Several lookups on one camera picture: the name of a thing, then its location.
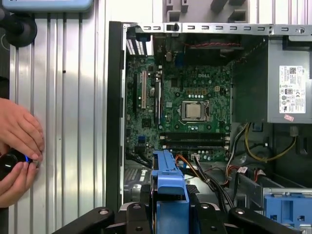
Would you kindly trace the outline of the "person's left hand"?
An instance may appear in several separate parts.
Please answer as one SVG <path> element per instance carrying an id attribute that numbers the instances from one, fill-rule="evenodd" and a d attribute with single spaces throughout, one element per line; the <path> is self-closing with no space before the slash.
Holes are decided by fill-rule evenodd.
<path id="1" fill-rule="evenodd" d="M 14 148 L 33 160 L 42 161 L 43 129 L 39 121 L 24 107 L 0 99 L 0 154 Z"/>

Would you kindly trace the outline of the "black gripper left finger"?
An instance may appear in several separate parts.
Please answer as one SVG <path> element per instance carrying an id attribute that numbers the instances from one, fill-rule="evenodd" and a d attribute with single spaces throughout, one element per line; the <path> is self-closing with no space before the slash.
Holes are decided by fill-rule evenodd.
<path id="1" fill-rule="evenodd" d="M 123 204 L 118 212 L 97 207 L 56 230 L 56 234 L 151 234 L 150 185 L 143 185 L 140 200 Z"/>

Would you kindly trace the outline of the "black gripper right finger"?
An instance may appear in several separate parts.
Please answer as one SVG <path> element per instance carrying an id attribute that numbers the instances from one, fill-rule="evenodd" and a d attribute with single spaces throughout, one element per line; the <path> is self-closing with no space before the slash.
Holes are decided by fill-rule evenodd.
<path id="1" fill-rule="evenodd" d="M 234 207 L 223 214 L 213 203 L 200 202 L 195 185 L 186 186 L 191 202 L 191 234 L 300 234 L 301 230 L 279 224 L 247 208 Z"/>

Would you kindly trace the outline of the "person's right hand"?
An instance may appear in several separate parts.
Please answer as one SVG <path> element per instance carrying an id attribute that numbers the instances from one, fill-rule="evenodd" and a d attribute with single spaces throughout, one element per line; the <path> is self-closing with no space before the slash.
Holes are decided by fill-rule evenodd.
<path id="1" fill-rule="evenodd" d="M 12 171 L 0 181 L 0 207 L 7 208 L 17 201 L 30 189 L 39 171 L 39 161 L 31 163 L 19 162 Z"/>

